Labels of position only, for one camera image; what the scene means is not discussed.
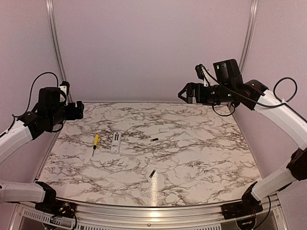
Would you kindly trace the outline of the yellow handled screwdriver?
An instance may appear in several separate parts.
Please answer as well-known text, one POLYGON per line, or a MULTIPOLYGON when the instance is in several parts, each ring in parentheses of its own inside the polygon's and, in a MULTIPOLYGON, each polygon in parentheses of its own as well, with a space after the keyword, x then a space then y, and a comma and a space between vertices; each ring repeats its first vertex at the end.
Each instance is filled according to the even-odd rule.
POLYGON ((94 156, 94 152, 97 148, 97 145, 98 145, 98 142, 99 142, 99 135, 96 134, 95 138, 94 138, 94 145, 93 145, 93 152, 92 152, 92 157, 94 156))

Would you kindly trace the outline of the white battery cover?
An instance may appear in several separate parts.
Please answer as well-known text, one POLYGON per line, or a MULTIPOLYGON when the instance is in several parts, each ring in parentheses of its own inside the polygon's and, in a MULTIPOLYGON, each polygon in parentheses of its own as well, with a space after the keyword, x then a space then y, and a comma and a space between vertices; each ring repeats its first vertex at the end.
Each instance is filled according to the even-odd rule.
POLYGON ((169 130, 168 129, 160 129, 159 132, 160 133, 165 133, 165 132, 169 132, 169 130))

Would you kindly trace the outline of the white remote control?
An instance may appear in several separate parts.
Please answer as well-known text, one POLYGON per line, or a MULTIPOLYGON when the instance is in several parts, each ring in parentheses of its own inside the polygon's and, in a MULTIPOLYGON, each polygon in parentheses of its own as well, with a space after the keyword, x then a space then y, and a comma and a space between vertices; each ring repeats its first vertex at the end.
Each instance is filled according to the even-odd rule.
POLYGON ((112 154, 118 154, 120 152, 121 136, 122 134, 119 131, 113 134, 111 149, 110 149, 110 152, 112 154))

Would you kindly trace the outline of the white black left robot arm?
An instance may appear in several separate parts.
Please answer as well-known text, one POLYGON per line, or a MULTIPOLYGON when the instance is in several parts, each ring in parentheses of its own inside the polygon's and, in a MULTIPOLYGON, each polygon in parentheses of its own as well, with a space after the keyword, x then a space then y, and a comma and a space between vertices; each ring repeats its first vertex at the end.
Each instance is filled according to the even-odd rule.
MULTIPOLYGON (((83 118, 82 101, 69 103, 70 85, 67 81, 59 87, 45 87, 39 90, 38 102, 31 111, 17 117, 12 127, 0 136, 0 161, 4 162, 19 148, 35 140, 45 132, 56 133, 55 126, 64 126, 65 121, 83 118)), ((60 210, 56 191, 44 182, 19 183, 2 180, 0 201, 2 203, 41 203, 50 213, 60 210)))

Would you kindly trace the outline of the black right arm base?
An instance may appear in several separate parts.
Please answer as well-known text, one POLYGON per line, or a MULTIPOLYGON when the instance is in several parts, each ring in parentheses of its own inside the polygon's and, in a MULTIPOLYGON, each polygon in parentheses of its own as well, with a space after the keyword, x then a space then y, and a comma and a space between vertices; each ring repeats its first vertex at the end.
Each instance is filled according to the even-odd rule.
POLYGON ((221 205, 224 219, 235 219, 262 212, 261 202, 257 200, 241 200, 221 205))

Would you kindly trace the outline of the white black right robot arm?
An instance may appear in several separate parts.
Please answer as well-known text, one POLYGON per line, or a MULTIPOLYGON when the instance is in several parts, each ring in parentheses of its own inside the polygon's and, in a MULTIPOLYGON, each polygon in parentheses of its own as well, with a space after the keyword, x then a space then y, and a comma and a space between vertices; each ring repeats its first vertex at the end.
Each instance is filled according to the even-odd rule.
POLYGON ((187 83, 178 97, 188 104, 196 102, 211 107, 221 104, 231 104, 233 107, 243 105, 271 121, 274 131, 281 131, 281 134, 272 135, 274 144, 278 137, 285 137, 286 143, 292 143, 294 147, 293 154, 279 169, 255 182, 242 195, 237 209, 247 215, 266 196, 293 182, 306 180, 307 120, 291 108, 287 100, 277 97, 260 81, 243 81, 235 59, 215 62, 213 69, 214 76, 203 64, 196 65, 195 71, 202 82, 187 83))

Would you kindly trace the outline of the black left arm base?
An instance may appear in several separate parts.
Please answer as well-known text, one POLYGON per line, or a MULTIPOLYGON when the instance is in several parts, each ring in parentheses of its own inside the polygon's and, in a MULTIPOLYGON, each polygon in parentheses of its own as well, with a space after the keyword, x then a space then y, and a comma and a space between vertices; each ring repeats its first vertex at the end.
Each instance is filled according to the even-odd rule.
POLYGON ((54 217, 73 219, 75 216, 76 203, 56 199, 51 203, 36 203, 35 209, 52 214, 54 217))

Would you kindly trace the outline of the right aluminium corner post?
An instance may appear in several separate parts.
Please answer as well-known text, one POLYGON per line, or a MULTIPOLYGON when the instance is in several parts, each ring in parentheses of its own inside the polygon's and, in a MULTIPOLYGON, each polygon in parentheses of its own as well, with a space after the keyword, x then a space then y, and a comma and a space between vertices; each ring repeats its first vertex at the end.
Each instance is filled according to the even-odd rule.
POLYGON ((252 0, 250 5, 250 11, 249 11, 249 17, 248 17, 248 25, 243 45, 243 50, 241 53, 241 58, 239 62, 239 69, 241 73, 244 72, 245 65, 247 62, 248 54, 251 48, 252 39, 255 31, 255 25, 256 25, 256 18, 257 18, 257 11, 258 11, 258 0, 252 0))

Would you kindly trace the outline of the aluminium corner post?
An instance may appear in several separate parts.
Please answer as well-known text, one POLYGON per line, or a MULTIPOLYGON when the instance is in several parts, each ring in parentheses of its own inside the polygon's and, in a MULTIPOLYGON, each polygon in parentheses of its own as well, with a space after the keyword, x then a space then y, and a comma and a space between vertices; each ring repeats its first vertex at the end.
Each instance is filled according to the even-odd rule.
POLYGON ((56 17, 55 17, 53 0, 46 0, 46 10, 47 10, 49 30, 51 34, 51 41, 52 41, 52 45, 53 45, 53 49, 55 53, 56 64, 57 64, 58 71, 59 71, 59 77, 62 81, 68 81, 61 50, 60 50, 60 43, 59 43, 59 37, 58 37, 58 32, 57 32, 57 26, 56 26, 56 17))
POLYGON ((248 54, 251 48, 252 39, 255 31, 255 25, 256 25, 256 18, 257 18, 257 11, 258 11, 258 0, 252 0, 250 5, 250 11, 249 11, 249 17, 248 17, 248 25, 243 45, 243 50, 241 53, 241 58, 239 62, 239 69, 241 73, 244 72, 245 65, 247 62, 248 54))

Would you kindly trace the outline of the aluminium table front rail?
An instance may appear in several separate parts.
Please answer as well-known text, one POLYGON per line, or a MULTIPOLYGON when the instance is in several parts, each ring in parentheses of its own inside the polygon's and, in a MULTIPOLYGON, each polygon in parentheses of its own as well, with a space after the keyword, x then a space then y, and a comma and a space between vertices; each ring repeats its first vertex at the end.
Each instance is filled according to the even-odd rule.
POLYGON ((255 218, 259 230, 287 230, 277 195, 262 201, 263 211, 225 219, 223 203, 181 207, 129 207, 75 202, 76 219, 54 217, 33 203, 17 204, 11 230, 236 230, 237 223, 255 218))

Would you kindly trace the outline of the left aluminium corner post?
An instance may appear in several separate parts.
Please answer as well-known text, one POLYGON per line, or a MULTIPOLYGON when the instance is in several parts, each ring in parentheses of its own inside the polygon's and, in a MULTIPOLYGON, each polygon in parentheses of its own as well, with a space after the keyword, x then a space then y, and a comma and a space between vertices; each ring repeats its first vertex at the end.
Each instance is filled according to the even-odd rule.
POLYGON ((52 45, 53 45, 53 49, 55 53, 56 64, 57 64, 58 71, 59 71, 59 77, 62 81, 68 81, 61 50, 60 50, 60 43, 59 43, 59 37, 58 37, 58 32, 57 32, 57 26, 56 26, 56 17, 55 17, 53 0, 46 0, 46 10, 47 10, 49 30, 51 34, 51 41, 52 41, 52 45))

